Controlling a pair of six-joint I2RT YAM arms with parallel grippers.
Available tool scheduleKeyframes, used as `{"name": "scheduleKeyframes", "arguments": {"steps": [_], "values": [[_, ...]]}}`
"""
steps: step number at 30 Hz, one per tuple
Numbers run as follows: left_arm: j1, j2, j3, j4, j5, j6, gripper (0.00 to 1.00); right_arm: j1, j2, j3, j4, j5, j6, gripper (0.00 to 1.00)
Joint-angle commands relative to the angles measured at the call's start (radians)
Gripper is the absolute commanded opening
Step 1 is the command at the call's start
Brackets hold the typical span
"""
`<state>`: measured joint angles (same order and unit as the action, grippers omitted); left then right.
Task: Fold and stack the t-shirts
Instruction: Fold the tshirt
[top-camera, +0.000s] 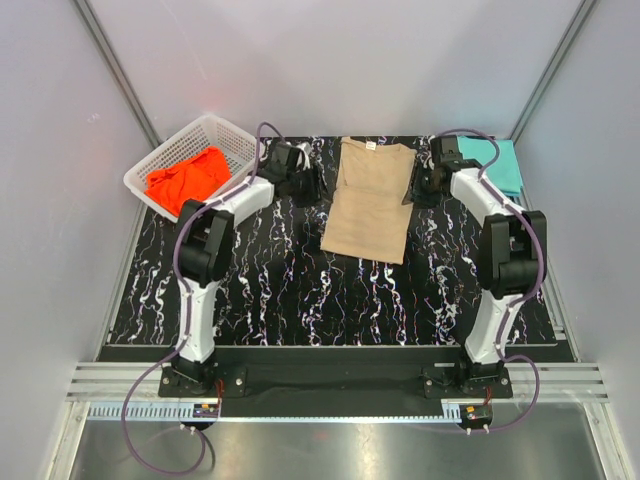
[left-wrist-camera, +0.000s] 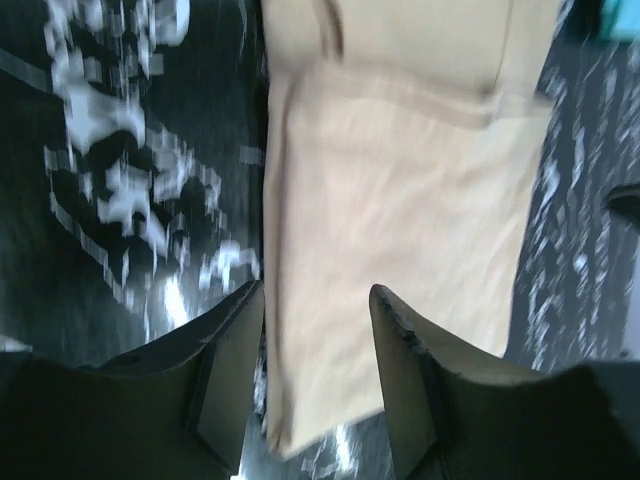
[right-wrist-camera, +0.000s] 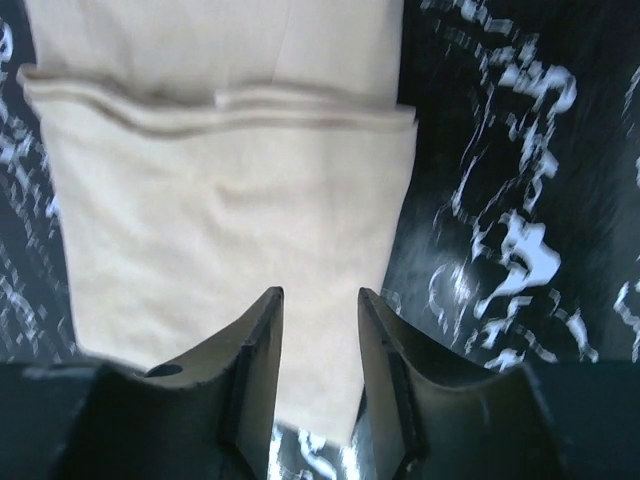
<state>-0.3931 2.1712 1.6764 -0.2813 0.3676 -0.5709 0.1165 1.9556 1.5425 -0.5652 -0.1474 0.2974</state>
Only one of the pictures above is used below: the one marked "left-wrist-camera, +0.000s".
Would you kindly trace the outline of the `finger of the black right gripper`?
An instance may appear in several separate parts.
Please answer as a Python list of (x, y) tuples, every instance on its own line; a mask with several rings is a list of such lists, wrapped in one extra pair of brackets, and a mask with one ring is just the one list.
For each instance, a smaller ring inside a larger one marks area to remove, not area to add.
[(631, 225), (638, 225), (640, 221), (640, 184), (636, 182), (612, 188), (606, 196), (606, 206), (609, 211), (628, 221)]

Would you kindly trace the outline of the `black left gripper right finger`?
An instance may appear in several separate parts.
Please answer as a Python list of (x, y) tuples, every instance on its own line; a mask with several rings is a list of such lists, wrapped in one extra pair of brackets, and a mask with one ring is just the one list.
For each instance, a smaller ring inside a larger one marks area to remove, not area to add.
[(488, 354), (382, 285), (369, 309), (400, 479), (635, 479), (639, 365), (544, 374)]

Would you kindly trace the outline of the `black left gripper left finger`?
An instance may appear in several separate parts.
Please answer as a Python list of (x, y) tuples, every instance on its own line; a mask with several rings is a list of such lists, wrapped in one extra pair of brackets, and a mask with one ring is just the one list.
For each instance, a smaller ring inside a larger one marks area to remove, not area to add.
[(240, 466), (262, 284), (97, 368), (1, 356), (5, 479), (227, 479)]

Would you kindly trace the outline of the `beige t shirt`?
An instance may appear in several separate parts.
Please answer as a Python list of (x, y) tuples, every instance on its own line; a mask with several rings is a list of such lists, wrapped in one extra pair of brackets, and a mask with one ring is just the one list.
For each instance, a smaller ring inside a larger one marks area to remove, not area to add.
[(266, 1), (266, 439), (383, 407), (369, 292), (494, 356), (553, 104), (556, 1)]

